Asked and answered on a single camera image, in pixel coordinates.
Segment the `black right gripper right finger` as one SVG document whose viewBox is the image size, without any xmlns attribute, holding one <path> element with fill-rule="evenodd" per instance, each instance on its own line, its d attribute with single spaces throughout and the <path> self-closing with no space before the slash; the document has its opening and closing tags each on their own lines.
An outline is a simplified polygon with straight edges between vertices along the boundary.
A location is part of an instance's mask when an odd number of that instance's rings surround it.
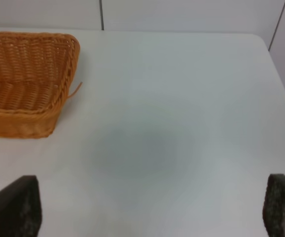
<svg viewBox="0 0 285 237">
<path fill-rule="evenodd" d="M 285 175 L 270 174 L 262 210 L 264 227 L 270 237 L 285 237 Z"/>
</svg>

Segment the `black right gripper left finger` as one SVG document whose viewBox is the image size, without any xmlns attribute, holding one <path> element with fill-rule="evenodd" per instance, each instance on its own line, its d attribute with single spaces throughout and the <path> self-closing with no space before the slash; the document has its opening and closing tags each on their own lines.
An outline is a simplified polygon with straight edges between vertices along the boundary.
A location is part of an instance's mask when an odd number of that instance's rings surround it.
<svg viewBox="0 0 285 237">
<path fill-rule="evenodd" d="M 0 190 L 0 237 L 36 237 L 42 224 L 39 183 L 25 175 Z"/>
</svg>

